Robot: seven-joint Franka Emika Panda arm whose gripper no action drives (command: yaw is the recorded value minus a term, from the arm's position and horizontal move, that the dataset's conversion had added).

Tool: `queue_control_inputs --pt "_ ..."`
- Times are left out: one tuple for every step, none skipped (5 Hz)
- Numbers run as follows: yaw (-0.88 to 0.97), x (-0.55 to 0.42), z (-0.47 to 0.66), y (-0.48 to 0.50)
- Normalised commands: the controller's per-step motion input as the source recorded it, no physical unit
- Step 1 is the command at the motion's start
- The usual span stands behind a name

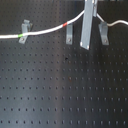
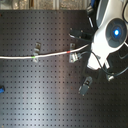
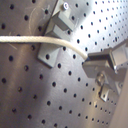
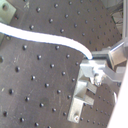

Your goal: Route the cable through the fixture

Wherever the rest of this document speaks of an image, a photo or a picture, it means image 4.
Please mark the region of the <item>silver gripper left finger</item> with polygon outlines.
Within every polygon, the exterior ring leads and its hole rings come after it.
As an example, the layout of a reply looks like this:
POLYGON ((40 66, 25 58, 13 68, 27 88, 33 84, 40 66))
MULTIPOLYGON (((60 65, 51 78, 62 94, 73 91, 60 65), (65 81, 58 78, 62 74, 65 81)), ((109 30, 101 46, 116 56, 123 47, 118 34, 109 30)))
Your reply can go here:
POLYGON ((96 59, 105 58, 108 65, 114 68, 128 59, 128 37, 121 39, 112 47, 104 48, 101 51, 93 51, 92 55, 96 59))

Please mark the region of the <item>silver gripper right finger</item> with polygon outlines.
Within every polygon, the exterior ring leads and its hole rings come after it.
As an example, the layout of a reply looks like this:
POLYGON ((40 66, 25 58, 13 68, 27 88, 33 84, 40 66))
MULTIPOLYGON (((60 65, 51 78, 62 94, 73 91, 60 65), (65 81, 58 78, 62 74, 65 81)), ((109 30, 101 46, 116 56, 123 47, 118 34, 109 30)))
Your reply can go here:
POLYGON ((125 73, 125 67, 119 67, 117 71, 113 71, 105 61, 98 61, 93 67, 94 83, 102 84, 108 78, 111 82, 121 83, 125 73))

